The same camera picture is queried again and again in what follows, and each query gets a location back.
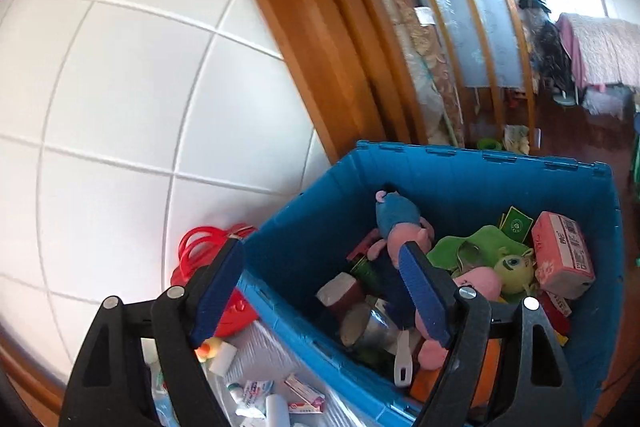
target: green cloth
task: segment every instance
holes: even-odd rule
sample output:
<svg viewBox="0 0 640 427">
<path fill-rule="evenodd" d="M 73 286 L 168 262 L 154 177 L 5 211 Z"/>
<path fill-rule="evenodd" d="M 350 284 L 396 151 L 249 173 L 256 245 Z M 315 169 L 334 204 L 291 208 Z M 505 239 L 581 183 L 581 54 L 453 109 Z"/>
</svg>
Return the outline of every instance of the green cloth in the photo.
<svg viewBox="0 0 640 427">
<path fill-rule="evenodd" d="M 433 266 L 451 272 L 458 267 L 458 248 L 464 241 L 479 248 L 482 263 L 489 268 L 493 268 L 505 255 L 523 256 L 530 250 L 526 245 L 509 239 L 494 225 L 486 225 L 469 237 L 443 237 L 427 254 L 427 259 Z"/>
</svg>

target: wooden floor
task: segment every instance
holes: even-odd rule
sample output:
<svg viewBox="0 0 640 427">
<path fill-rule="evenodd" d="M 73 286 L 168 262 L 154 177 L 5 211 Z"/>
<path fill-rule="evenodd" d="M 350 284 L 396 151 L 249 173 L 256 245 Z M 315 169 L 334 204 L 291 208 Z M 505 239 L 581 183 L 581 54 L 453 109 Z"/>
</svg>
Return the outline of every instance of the wooden floor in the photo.
<svg viewBox="0 0 640 427">
<path fill-rule="evenodd" d="M 640 369 L 640 257 L 638 211 L 628 189 L 628 172 L 634 141 L 631 121 L 591 116 L 580 107 L 563 108 L 549 95 L 538 97 L 538 126 L 542 131 L 541 155 L 565 156 L 581 162 L 604 162 L 614 172 L 620 196 L 625 234 L 625 304 L 618 345 L 603 384 L 603 393 L 587 427 L 596 427 Z"/>
</svg>

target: plush toy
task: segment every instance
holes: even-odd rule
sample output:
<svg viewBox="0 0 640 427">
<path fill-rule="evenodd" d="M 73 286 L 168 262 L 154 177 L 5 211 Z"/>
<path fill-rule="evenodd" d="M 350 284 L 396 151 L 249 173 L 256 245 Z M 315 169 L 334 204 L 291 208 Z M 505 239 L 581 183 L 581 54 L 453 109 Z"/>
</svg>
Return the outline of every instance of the plush toy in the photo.
<svg viewBox="0 0 640 427">
<path fill-rule="evenodd" d="M 459 287 L 472 286 L 488 301 L 497 301 L 498 298 L 500 298 L 502 280 L 494 270 L 486 266 L 474 268 L 464 275 L 456 277 L 453 279 L 453 282 Z M 444 349 L 438 341 L 429 337 L 427 328 L 424 326 L 424 322 L 417 311 L 415 312 L 415 327 L 426 339 L 418 353 L 418 363 L 420 363 L 420 367 L 428 371 L 441 368 L 447 358 L 447 350 Z"/>
<path fill-rule="evenodd" d="M 516 295 L 526 291 L 531 295 L 534 269 L 531 253 L 524 256 L 507 255 L 494 266 L 494 271 L 502 280 L 502 292 L 505 295 Z"/>
<path fill-rule="evenodd" d="M 367 251 L 367 257 L 374 261 L 386 247 L 394 267 L 398 269 L 400 247 L 408 241 L 415 241 L 427 253 L 434 239 L 433 227 L 420 216 L 420 210 L 410 200 L 397 192 L 376 193 L 376 220 L 381 239 Z"/>
</svg>

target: pink plush toy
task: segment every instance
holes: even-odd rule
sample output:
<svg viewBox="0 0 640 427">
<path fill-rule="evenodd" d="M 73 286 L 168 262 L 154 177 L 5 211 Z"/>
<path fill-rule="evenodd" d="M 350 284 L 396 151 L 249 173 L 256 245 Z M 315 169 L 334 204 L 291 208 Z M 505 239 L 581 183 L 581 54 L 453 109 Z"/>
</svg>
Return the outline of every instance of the pink plush toy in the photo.
<svg viewBox="0 0 640 427">
<path fill-rule="evenodd" d="M 434 238 L 433 227 L 420 215 L 420 210 L 410 200 L 397 192 L 376 193 L 376 220 L 381 239 L 367 251 L 367 258 L 374 261 L 383 248 L 387 248 L 394 267 L 398 269 L 400 247 L 415 241 L 427 253 Z"/>
<path fill-rule="evenodd" d="M 486 266 L 474 268 L 464 275 L 456 277 L 453 282 L 459 287 L 473 286 L 488 301 L 497 301 L 502 288 L 502 280 L 498 274 L 492 268 Z M 447 350 L 438 341 L 429 337 L 427 328 L 424 327 L 424 322 L 417 311 L 415 312 L 415 327 L 426 339 L 420 348 L 420 353 L 418 353 L 420 367 L 428 371 L 441 368 L 447 358 Z"/>
</svg>

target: toothpaste tube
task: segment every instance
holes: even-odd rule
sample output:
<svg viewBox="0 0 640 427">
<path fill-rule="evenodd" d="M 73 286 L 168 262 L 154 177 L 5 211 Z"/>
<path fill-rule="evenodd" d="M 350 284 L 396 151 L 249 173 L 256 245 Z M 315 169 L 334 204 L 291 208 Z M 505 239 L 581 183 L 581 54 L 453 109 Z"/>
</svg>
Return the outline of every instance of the toothpaste tube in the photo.
<svg viewBox="0 0 640 427">
<path fill-rule="evenodd" d="M 295 402 L 289 404 L 289 414 L 320 414 L 322 409 L 306 402 Z"/>
<path fill-rule="evenodd" d="M 293 373 L 287 377 L 284 383 L 290 388 L 290 390 L 296 393 L 309 405 L 312 405 L 316 409 L 320 409 L 322 407 L 322 404 L 325 401 L 324 394 L 299 380 Z"/>
<path fill-rule="evenodd" d="M 266 418 L 266 401 L 272 387 L 273 380 L 248 381 L 244 385 L 242 399 L 236 399 L 234 396 L 234 400 L 238 404 L 236 414 L 247 418 Z"/>
<path fill-rule="evenodd" d="M 149 368 L 151 369 L 151 397 L 154 399 L 160 425 L 162 427 L 180 427 L 164 383 L 160 363 L 154 362 Z"/>
</svg>

